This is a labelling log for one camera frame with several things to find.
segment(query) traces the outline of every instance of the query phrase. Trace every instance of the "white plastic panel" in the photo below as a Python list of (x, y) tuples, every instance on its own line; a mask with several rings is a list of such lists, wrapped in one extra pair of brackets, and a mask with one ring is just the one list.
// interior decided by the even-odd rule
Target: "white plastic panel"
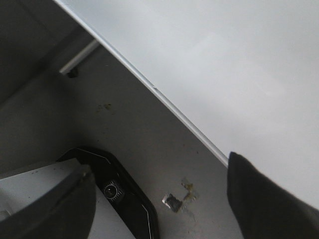
[(57, 2), (225, 164), (319, 208), (318, 1)]

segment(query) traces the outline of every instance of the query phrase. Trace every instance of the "gray floor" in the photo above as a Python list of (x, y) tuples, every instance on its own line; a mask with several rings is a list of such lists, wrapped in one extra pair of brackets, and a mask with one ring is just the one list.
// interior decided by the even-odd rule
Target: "gray floor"
[[(105, 49), (69, 79), (44, 72), (0, 106), (0, 173), (54, 161), (88, 145), (112, 152), (152, 201), (162, 239), (241, 239), (227, 203), (226, 168)], [(186, 177), (199, 194), (173, 213)]]

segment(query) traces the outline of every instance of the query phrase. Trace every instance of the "stain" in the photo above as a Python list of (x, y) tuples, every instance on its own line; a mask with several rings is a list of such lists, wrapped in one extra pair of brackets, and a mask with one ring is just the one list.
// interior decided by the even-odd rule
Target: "stain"
[(181, 180), (181, 185), (187, 190), (187, 194), (184, 196), (183, 200), (179, 200), (172, 193), (169, 193), (163, 197), (162, 202), (173, 212), (186, 212), (195, 219), (194, 214), (187, 209), (187, 206), (198, 199), (199, 194), (194, 190), (194, 185), (186, 178)]
[(105, 103), (103, 105), (98, 105), (98, 106), (96, 106), (95, 112), (99, 113), (102, 110), (112, 111), (112, 105), (111, 104), (107, 104), (107, 103)]
[(104, 108), (106, 108), (108, 111), (111, 109), (111, 104), (104, 104), (103, 105), (104, 106)]

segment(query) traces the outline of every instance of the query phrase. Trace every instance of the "small lens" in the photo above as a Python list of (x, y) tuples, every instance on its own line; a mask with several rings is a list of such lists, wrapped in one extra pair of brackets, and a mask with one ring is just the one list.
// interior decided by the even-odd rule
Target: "small lens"
[(114, 185), (108, 185), (108, 186), (106, 186), (106, 188), (104, 190), (104, 195), (108, 199), (115, 197), (117, 193), (118, 193), (118, 190)]

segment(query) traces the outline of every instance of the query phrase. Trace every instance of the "metal bar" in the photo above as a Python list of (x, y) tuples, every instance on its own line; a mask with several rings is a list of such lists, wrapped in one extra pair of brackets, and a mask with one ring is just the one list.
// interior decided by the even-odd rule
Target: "metal bar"
[(88, 55), (94, 51), (100, 43), (97, 40), (91, 41), (86, 47), (84, 47), (76, 56), (74, 56), (68, 63), (66, 63), (59, 72), (62, 75), (69, 73), (75, 66), (77, 66), (81, 61), (83, 61)]

